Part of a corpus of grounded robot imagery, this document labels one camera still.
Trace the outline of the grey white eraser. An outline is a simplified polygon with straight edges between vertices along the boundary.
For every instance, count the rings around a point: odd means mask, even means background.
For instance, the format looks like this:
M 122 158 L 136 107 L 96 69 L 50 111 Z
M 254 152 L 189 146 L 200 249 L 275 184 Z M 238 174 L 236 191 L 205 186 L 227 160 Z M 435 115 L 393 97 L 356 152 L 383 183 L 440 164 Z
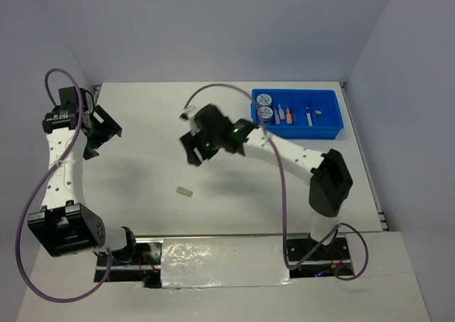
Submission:
M 191 197 L 193 195 L 193 191 L 180 186 L 176 188 L 176 192 L 187 197 Z

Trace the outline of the blue cleaning gel jar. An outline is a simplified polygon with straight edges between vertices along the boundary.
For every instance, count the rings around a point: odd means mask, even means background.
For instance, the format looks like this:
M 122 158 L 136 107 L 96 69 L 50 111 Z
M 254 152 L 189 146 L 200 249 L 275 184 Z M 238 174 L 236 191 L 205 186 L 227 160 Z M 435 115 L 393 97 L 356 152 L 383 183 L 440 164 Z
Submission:
M 257 110 L 257 120 L 260 124 L 272 125 L 274 123 L 274 110 L 268 106 L 260 106 Z

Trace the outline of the blue whiteboard marker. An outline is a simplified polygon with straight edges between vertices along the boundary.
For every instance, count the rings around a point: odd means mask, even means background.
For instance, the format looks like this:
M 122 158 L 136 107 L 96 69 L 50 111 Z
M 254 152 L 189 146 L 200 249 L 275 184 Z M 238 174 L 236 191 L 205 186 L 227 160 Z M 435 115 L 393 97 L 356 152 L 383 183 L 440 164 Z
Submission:
M 314 125 L 314 119 L 313 119 L 314 111 L 310 107 L 306 107 L 306 118 L 308 125 L 312 127 Z

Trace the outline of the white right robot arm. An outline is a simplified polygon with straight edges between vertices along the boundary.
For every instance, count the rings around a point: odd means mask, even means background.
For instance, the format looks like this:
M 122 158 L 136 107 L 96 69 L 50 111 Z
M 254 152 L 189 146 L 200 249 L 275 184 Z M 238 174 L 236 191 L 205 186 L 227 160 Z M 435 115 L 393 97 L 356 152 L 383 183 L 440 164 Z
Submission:
M 185 108 L 180 119 L 189 124 L 188 133 L 180 137 L 187 162 L 200 166 L 219 150 L 258 159 L 296 176 L 309 186 L 309 205 L 314 211 L 309 251 L 325 259 L 334 249 L 327 236 L 338 223 L 343 201 L 348 197 L 353 179 L 340 152 L 326 153 L 298 146 L 275 134 L 264 132 L 259 124 L 247 119 L 235 123 L 214 104 L 201 109 Z

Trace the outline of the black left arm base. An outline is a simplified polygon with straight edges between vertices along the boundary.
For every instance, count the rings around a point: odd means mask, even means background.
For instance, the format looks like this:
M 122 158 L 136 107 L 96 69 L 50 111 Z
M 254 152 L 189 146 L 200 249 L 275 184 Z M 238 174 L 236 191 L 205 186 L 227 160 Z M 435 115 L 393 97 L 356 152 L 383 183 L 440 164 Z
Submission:
M 148 289 L 160 289 L 164 241 L 137 239 L 128 227 L 124 230 L 126 245 L 112 252 L 112 265 L 106 282 L 131 282 Z

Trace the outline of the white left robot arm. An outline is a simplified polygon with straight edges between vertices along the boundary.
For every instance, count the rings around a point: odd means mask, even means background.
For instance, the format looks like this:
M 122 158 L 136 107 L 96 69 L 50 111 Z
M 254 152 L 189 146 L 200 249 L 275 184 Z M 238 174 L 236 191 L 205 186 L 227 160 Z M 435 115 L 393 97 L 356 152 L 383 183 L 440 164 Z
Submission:
M 98 156 L 98 149 L 122 128 L 99 105 L 90 109 L 89 92 L 65 87 L 60 104 L 45 115 L 43 131 L 53 173 L 45 180 L 41 208 L 28 215 L 28 228 L 52 257 L 109 248 L 118 262 L 131 264 L 139 246 L 127 226 L 106 227 L 88 208 L 83 193 L 82 163 Z

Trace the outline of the blue plastic sorting bin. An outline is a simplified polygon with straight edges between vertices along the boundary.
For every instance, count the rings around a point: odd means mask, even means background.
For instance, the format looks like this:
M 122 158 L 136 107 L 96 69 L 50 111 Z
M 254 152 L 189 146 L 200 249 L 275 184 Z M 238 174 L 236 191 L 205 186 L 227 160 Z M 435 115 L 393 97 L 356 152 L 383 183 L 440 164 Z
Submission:
M 278 104 L 282 106 L 286 114 L 286 108 L 292 111 L 294 123 L 288 125 L 286 118 L 280 120 L 280 125 L 265 125 L 267 130 L 284 139 L 335 139 L 344 128 L 341 110 L 337 96 L 333 90 L 316 89 L 253 89 L 252 98 L 255 103 L 251 105 L 251 118 L 253 122 L 259 124 L 257 120 L 256 98 L 259 94 L 265 93 L 272 96 L 272 109 L 278 111 Z M 314 125 L 310 127 L 306 118 L 306 107 L 314 111 Z M 321 116 L 317 116 L 315 111 L 322 111 Z

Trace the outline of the silver foil sheet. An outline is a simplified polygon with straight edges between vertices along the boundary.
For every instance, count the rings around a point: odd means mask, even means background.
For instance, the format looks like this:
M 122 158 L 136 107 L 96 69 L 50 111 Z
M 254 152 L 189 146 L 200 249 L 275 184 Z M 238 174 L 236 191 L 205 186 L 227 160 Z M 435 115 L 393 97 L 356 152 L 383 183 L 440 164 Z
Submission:
M 280 237 L 168 238 L 163 243 L 164 288 L 267 287 L 292 282 Z

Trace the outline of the aluminium table edge rail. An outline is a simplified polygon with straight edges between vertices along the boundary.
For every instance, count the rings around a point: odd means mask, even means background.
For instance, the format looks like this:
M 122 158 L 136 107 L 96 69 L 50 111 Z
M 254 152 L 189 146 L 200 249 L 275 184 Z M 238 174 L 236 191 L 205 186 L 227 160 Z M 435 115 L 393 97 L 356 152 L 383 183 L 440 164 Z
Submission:
M 390 231 L 389 224 L 387 223 L 387 218 L 385 217 L 384 210 L 382 209 L 382 205 L 381 205 L 381 202 L 380 202 L 380 199 L 379 199 L 379 196 L 378 196 L 377 188 L 375 186 L 375 182 L 373 180 L 372 173 L 370 171 L 368 160 L 367 160 L 367 157 L 366 157 L 366 154 L 365 154 L 365 149 L 363 148 L 363 144 L 362 144 L 362 141 L 360 139 L 360 133 L 359 133 L 356 121 L 355 121 L 353 110 L 350 108 L 350 104 L 348 102 L 348 96 L 347 96 L 347 92 L 346 92 L 347 83 L 346 82 L 339 82 L 339 85 L 340 85 L 341 92 L 342 92 L 342 95 L 343 95 L 343 100 L 345 102 L 346 109 L 347 109 L 347 112 L 348 112 L 348 115 L 349 115 L 349 119 L 350 119 L 350 122 L 351 122 L 351 125 L 352 125 L 352 128 L 353 128 L 353 133 L 355 134 L 355 138 L 356 138 L 356 141 L 357 141 L 357 144 L 358 144 L 360 156 L 362 158 L 363 166 L 364 166 L 364 169 L 365 169 L 365 174 L 366 174 L 367 179 L 368 179 L 368 183 L 369 183 L 369 186 L 370 186 L 370 191 L 372 193 L 373 201 L 374 201 L 376 210 L 378 212 L 378 217 L 380 219 L 380 224 L 381 224 L 382 230 L 386 231 L 386 232 L 389 232 Z

